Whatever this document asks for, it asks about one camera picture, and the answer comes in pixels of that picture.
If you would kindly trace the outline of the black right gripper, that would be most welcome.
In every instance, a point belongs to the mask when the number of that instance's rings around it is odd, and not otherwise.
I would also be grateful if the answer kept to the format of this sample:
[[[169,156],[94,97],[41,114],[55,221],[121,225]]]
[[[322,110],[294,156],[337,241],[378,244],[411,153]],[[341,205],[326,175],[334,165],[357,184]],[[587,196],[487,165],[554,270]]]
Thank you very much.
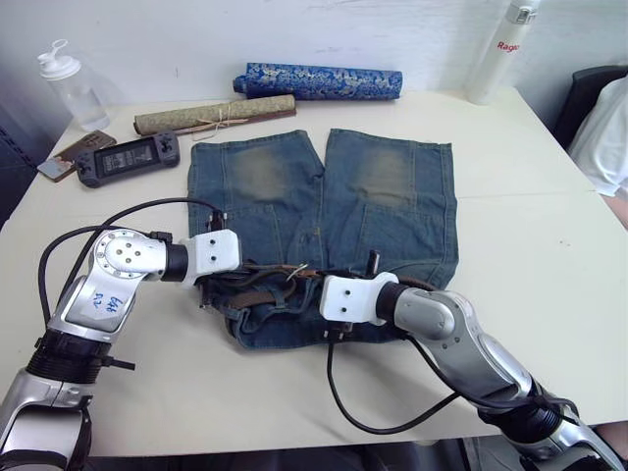
[[[337,276],[347,279],[370,280],[373,279],[378,272],[381,254],[378,250],[370,250],[366,266],[363,269],[326,269],[313,270],[305,269],[299,273],[299,287],[302,290],[312,290],[316,295],[321,295],[324,281],[330,276]]]

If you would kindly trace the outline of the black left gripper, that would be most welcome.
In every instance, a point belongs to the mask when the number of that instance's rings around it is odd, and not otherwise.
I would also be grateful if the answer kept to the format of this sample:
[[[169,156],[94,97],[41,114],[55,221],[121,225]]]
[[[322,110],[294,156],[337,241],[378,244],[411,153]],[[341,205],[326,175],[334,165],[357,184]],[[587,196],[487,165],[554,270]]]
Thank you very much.
[[[246,269],[247,272],[243,269],[238,269],[198,278],[199,307],[202,309],[216,308],[221,303],[224,303],[226,299],[241,292],[241,288],[237,284],[252,285],[259,280],[278,274],[277,265],[247,265]]]

